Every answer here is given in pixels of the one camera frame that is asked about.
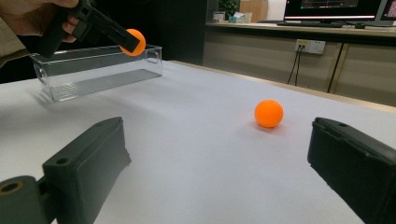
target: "transparent plastic box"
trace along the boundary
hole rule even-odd
[[[162,48],[147,45],[138,56],[119,46],[57,51],[51,58],[31,54],[43,92],[61,102],[163,74]]]

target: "power outlet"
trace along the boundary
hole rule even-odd
[[[323,54],[326,41],[311,40],[309,43],[308,53]]]
[[[297,39],[296,47],[294,48],[294,50],[297,51],[299,50],[300,47],[301,52],[308,52],[310,42],[311,42],[310,40]]]

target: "white table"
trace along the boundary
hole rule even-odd
[[[396,113],[178,63],[62,103],[39,92],[35,79],[0,85],[0,180],[38,179],[50,156],[121,116],[132,164],[95,223],[361,223],[307,162],[311,123],[337,119],[396,148]],[[254,120],[264,99],[285,111],[272,130]]]

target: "potted plant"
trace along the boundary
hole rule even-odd
[[[238,9],[238,5],[235,0],[219,0],[219,11],[225,12],[225,20],[235,14]]]

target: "orange ball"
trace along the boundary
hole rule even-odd
[[[126,55],[129,55],[129,56],[137,56],[137,55],[143,53],[143,51],[146,49],[146,38],[138,30],[128,29],[126,31],[128,31],[129,34],[136,37],[139,40],[139,44],[132,52],[129,51],[128,49],[125,49],[120,46],[120,49],[122,50],[122,52],[124,52]]]
[[[260,126],[274,128],[283,119],[283,108],[275,100],[261,101],[254,110],[254,117]]]

